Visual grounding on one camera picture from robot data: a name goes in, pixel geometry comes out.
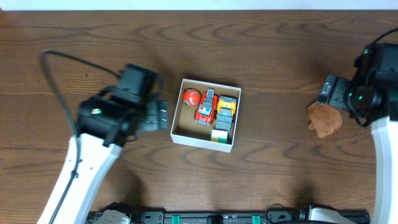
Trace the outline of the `white cardboard box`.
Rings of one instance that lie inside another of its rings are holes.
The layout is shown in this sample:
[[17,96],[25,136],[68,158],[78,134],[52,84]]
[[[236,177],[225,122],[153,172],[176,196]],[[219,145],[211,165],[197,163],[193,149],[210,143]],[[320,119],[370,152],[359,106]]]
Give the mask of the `white cardboard box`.
[[215,119],[210,126],[198,124],[194,121],[194,114],[198,107],[190,107],[186,105],[182,99],[183,92],[187,88],[195,88],[202,95],[206,93],[209,88],[213,88],[216,95],[229,96],[237,100],[240,100],[241,89],[228,85],[201,82],[184,78],[182,80],[180,93],[175,109],[174,120],[170,131],[170,135],[174,143],[201,147],[221,152],[230,152],[234,144],[236,120],[239,110],[236,110],[234,122],[232,124],[230,132],[228,133],[228,143],[223,144],[218,142],[212,142],[211,132],[213,129],[215,129],[217,119]]

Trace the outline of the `red and white ball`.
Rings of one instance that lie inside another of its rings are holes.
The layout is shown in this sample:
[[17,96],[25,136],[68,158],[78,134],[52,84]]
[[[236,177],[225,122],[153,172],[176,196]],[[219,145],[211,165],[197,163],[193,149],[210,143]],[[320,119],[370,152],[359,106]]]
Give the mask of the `red and white ball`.
[[195,88],[187,88],[183,92],[182,99],[186,105],[194,107],[200,103],[201,93]]

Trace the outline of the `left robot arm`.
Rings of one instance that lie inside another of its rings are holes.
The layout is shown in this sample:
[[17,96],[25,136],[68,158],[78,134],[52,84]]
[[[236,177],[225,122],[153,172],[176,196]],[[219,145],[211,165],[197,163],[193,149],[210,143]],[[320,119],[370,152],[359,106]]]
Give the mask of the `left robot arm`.
[[128,141],[168,127],[168,103],[110,86],[81,103],[76,133],[39,223],[84,223],[99,188]]

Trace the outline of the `red toy fire truck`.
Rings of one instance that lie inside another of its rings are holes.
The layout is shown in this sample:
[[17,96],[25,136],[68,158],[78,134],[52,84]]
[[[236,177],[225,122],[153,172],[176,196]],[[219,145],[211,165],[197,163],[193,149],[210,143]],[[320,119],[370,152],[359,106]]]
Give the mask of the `red toy fire truck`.
[[198,124],[210,126],[216,118],[216,109],[218,106],[218,95],[213,88],[209,88],[203,94],[199,106],[194,114],[194,121]]

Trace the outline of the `multicolour puzzle cube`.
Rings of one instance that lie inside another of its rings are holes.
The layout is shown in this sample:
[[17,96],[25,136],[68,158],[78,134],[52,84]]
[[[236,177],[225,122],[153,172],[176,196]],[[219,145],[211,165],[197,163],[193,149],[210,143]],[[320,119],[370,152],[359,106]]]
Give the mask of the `multicolour puzzle cube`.
[[228,132],[220,129],[213,129],[211,132],[211,141],[227,144],[228,143]]

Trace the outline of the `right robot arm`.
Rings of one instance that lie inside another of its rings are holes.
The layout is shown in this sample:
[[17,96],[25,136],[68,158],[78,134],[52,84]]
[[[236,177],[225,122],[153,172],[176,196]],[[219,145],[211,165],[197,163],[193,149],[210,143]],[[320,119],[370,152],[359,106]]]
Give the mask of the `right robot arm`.
[[376,151],[372,223],[397,223],[397,45],[371,43],[354,61],[352,80],[327,76],[318,102],[371,127]]

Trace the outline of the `yellow and grey toy truck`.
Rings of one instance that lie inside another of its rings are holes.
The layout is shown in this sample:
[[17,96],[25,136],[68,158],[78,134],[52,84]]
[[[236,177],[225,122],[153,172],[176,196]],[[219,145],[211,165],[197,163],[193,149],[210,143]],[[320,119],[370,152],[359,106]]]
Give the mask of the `yellow and grey toy truck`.
[[217,106],[215,129],[227,131],[229,133],[234,122],[236,108],[237,99],[228,96],[220,96]]

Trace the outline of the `brown plush toy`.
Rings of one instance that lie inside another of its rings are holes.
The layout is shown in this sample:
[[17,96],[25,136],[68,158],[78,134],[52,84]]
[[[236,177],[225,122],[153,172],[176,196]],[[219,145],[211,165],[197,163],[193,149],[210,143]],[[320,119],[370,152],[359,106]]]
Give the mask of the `brown plush toy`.
[[312,103],[307,108],[308,128],[314,130],[319,138],[335,133],[343,124],[340,112],[329,105]]

